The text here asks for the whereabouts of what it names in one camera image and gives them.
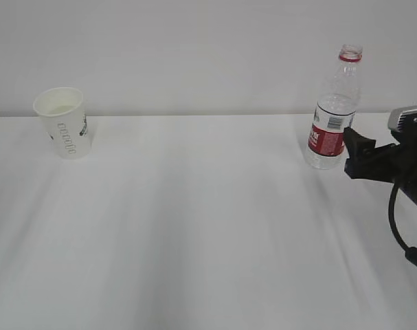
white paper cup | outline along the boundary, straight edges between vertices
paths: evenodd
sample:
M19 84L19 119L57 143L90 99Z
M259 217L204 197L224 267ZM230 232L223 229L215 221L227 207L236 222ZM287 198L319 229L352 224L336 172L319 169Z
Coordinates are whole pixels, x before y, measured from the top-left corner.
M71 87L49 89L36 98L33 108L62 158L80 158L91 150L81 91Z

table surface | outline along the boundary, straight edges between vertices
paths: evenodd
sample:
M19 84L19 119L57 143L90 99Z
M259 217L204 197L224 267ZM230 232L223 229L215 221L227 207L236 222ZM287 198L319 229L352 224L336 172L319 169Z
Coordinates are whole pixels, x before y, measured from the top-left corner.
M0 118L0 329L417 329L391 185L305 164L310 115ZM358 114L390 143L387 114ZM417 246L417 207L396 218Z

